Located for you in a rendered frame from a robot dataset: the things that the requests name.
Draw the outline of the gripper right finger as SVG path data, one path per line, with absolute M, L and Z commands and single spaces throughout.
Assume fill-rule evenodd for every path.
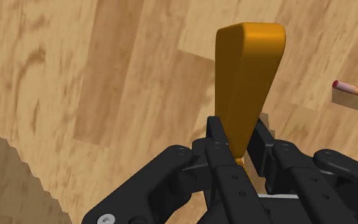
M 308 156 L 259 120 L 247 152 L 270 195 L 295 193 L 314 224 L 358 224 L 358 161 L 334 150 Z

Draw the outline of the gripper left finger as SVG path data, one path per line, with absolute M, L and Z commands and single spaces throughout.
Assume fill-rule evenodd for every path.
M 191 148 L 172 145 L 87 212 L 81 224 L 165 224 L 192 193 L 205 192 L 199 224 L 261 220 L 261 204 L 244 169 L 235 163 L 217 116 Z

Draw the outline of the orange wedge-shaped handle tool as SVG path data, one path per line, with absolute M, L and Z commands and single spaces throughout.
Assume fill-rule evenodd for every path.
M 285 46 L 286 30 L 278 23 L 242 22 L 217 30 L 215 114 L 239 166 Z

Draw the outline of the orange pencil with red eraser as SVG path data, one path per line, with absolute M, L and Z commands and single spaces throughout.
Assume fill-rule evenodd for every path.
M 358 86 L 346 83 L 344 81 L 335 80 L 332 83 L 332 87 L 337 90 L 341 90 L 353 95 L 358 96 Z

